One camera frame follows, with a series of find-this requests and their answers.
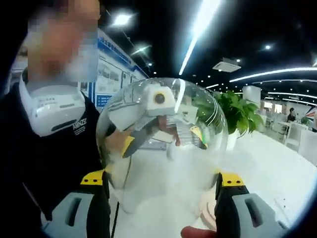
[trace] black jacket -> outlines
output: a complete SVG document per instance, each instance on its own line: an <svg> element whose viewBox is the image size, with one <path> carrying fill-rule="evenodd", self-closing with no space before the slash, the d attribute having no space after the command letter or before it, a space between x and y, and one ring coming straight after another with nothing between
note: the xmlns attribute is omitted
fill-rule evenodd
<svg viewBox="0 0 317 238"><path fill-rule="evenodd" d="M1 193L5 194L1 215L4 229L11 231L6 237L18 237L19 232L36 236L40 230L40 210L24 186L50 218L56 205L78 189L84 175L102 169L95 137L99 112L88 98L81 118L85 125L39 137L30 128L18 93L16 84L0 101Z"/></svg>
<svg viewBox="0 0 317 238"><path fill-rule="evenodd" d="M287 121L295 121L295 120L296 120L295 116L292 116L291 114L287 116Z"/></svg>

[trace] yellow and black device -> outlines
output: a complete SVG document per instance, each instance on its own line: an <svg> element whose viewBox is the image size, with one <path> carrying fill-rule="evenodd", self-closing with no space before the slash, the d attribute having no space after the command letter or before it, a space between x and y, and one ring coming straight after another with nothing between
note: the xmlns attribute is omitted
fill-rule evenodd
<svg viewBox="0 0 317 238"><path fill-rule="evenodd" d="M214 214L216 217L217 237L239 238L239 216L233 196L248 194L242 179L236 174L219 173L216 182Z"/></svg>
<svg viewBox="0 0 317 238"><path fill-rule="evenodd" d="M287 227L257 194L249 193L236 174L219 173L216 182L217 237L283 237Z"/></svg>
<svg viewBox="0 0 317 238"><path fill-rule="evenodd" d="M69 193L53 210L43 232L51 238L109 237L109 189L104 170L83 177L80 188Z"/></svg>

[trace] green plant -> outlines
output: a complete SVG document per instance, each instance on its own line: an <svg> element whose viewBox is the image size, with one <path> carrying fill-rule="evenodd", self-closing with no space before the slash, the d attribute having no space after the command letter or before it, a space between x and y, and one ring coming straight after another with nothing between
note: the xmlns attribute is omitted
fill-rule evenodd
<svg viewBox="0 0 317 238"><path fill-rule="evenodd" d="M308 119L308 117L303 117L303 118L301 119L301 123L302 123L303 125L308 125L308 124L309 124L309 119Z"/></svg>
<svg viewBox="0 0 317 238"><path fill-rule="evenodd" d="M228 93L214 94L215 99L222 108L228 124L228 132L232 134L239 130L243 135L248 129L253 132L260 124L264 124L260 115L255 114L258 106L242 99L231 91ZM198 107L197 117L200 121L206 121L214 112L214 104L206 101L194 100L194 106Z"/></svg>

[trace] black ceiling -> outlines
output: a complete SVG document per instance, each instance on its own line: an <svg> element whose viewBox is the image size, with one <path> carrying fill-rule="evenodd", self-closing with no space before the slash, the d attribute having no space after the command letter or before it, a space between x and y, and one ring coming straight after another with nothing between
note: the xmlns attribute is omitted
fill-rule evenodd
<svg viewBox="0 0 317 238"><path fill-rule="evenodd" d="M128 54L136 51L139 45L151 45L146 54L133 56L150 77L180 77L178 72L191 42L193 23L202 0L101 2L100 27ZM222 0L213 21L197 42L181 78L202 87L218 83L219 86L213 89L225 91L228 87L235 92L246 83L252 85L277 80L254 85L263 89L263 97L274 89L275 92L317 96L317 81L278 81L317 80L317 71L271 74L229 83L230 79L260 72L311 67L317 59L314 5L311 0ZM109 27L114 16L121 12L134 15L133 21L123 28L126 35L120 29ZM266 50L265 45L270 45L271 49ZM232 73L212 69L222 57L240 59L242 68ZM312 98L304 99L313 102Z"/></svg>

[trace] camera lens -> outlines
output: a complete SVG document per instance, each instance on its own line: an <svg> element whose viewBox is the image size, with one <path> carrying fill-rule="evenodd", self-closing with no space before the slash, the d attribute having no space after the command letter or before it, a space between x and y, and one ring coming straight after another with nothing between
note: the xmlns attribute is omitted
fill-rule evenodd
<svg viewBox="0 0 317 238"><path fill-rule="evenodd" d="M154 101L157 103L157 104L162 104L165 102L165 97L162 93L158 93L155 95L155 98L154 98Z"/></svg>

